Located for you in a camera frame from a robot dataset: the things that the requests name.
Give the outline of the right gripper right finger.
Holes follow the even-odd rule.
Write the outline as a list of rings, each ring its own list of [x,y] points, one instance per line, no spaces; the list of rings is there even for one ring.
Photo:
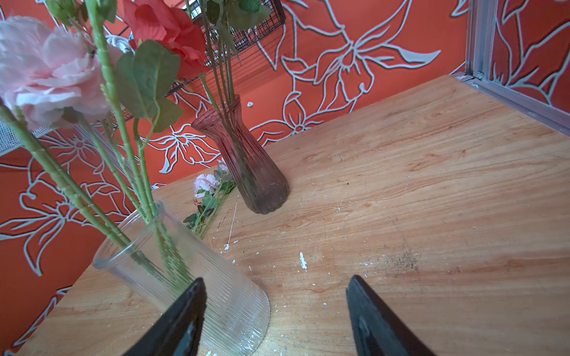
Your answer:
[[[377,293],[354,275],[346,289],[358,355],[432,355]]]

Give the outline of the red pink mixed stem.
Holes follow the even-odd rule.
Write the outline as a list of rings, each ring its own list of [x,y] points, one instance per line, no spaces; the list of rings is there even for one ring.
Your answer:
[[[49,173],[80,214],[112,242],[129,239],[34,136],[42,128],[116,123],[131,172],[122,190],[155,233],[173,248],[162,225],[145,167],[147,139],[127,128],[125,112],[147,120],[157,134],[182,115],[166,92],[179,78],[207,71],[203,31],[182,9],[164,1],[51,1],[60,26],[28,16],[1,21],[1,121]]]

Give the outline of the large pink peony stem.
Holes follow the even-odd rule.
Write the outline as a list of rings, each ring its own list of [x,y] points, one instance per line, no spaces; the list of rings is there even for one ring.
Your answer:
[[[203,68],[186,79],[200,80],[209,102],[220,117],[229,117],[236,101],[232,58],[239,57],[235,34],[246,32],[270,18],[273,9],[263,1],[185,1],[183,9],[206,39]]]

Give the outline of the brown ribbed glass vase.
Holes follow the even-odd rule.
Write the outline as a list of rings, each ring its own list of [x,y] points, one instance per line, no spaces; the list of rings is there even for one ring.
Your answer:
[[[243,123],[240,96],[220,111],[209,108],[191,127],[214,141],[251,211],[268,214],[283,206],[289,183]]]

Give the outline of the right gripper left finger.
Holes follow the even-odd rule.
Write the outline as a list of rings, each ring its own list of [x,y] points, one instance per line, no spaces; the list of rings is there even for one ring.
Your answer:
[[[196,355],[206,311],[206,286],[197,278],[125,354]]]

